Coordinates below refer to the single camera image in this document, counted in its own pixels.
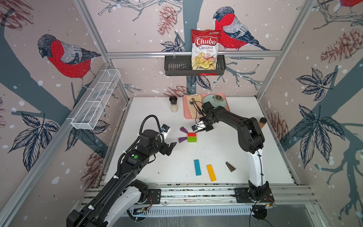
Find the purple triangle block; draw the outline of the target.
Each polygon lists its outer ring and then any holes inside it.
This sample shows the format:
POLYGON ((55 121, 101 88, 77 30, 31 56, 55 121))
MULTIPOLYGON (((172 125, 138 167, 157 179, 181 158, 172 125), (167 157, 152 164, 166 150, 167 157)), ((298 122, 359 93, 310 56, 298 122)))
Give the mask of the purple triangle block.
POLYGON ((182 143, 184 141, 188 140, 188 137, 180 137, 178 138, 179 143, 182 143))
POLYGON ((187 134, 189 133, 189 132, 188 132, 188 131, 184 128, 184 127, 181 127, 181 128, 180 128, 180 131, 182 131, 182 132, 184 132, 184 133, 187 133, 187 134))

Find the green rectangular block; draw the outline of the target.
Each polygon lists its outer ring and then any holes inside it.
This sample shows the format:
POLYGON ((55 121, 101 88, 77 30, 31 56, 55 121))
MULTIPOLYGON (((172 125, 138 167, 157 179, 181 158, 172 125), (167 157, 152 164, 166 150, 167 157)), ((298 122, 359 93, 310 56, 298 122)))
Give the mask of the green rectangular block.
POLYGON ((195 143, 197 142, 197 137, 188 137, 188 143, 195 143))

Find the teal long block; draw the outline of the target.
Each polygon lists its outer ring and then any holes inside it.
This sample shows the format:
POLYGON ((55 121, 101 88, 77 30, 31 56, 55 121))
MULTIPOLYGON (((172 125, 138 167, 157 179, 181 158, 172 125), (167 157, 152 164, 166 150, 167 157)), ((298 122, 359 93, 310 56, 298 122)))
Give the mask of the teal long block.
POLYGON ((201 176, 200 163, 198 159, 194 160, 195 174, 196 176, 201 176))

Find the yellow long block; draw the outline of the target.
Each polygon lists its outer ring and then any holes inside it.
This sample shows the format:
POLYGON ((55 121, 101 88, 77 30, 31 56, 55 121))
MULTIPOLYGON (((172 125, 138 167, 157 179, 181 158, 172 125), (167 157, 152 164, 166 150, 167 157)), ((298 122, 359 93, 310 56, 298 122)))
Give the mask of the yellow long block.
POLYGON ((215 182, 216 176, 215 176, 212 165, 207 165, 207 171, 208 171, 211 182, 215 182))

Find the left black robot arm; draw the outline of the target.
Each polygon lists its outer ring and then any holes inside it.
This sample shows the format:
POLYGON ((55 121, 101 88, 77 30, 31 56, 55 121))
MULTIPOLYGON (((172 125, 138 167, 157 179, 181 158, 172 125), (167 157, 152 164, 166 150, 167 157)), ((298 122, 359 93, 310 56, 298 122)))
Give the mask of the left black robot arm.
POLYGON ((144 124, 155 115, 148 115, 141 123, 139 135, 117 162, 117 170, 101 192, 81 211, 73 210, 66 219, 67 227, 113 227, 127 214, 134 222, 142 222, 153 204, 160 203, 160 190, 149 189, 137 180, 141 170, 152 162, 157 153, 170 156, 176 143, 167 144, 169 126, 157 123, 157 130, 145 130, 144 124))

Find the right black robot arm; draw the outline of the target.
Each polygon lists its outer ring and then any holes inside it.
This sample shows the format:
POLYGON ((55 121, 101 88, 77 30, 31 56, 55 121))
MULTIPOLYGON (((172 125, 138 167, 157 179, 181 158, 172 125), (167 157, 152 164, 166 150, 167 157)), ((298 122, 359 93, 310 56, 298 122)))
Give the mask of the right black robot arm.
POLYGON ((249 198, 253 202, 260 202, 264 199, 274 203, 269 182, 264 175, 262 149, 265 142, 261 127, 256 118, 238 116, 224 107, 213 107, 210 102, 202 105, 204 114, 194 126, 194 132, 210 131, 213 124, 223 122, 237 131, 238 144, 241 149, 248 153, 250 168, 249 176, 249 198))

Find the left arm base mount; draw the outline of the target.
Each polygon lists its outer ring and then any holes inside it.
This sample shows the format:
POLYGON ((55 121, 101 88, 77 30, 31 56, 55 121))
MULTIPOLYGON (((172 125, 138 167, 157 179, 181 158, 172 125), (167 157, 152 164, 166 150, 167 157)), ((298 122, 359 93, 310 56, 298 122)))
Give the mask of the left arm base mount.
POLYGON ((161 201, 161 189, 143 189, 140 194, 140 199, 137 204, 142 205, 154 205, 160 204, 161 201))

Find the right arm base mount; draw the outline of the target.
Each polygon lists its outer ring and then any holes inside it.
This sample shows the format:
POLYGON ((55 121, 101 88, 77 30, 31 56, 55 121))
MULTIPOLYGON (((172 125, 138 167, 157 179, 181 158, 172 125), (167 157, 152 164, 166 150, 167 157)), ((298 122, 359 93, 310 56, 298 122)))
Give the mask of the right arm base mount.
POLYGON ((250 188, 234 188, 234 197, 237 203, 274 203, 270 188, 257 190, 250 188))

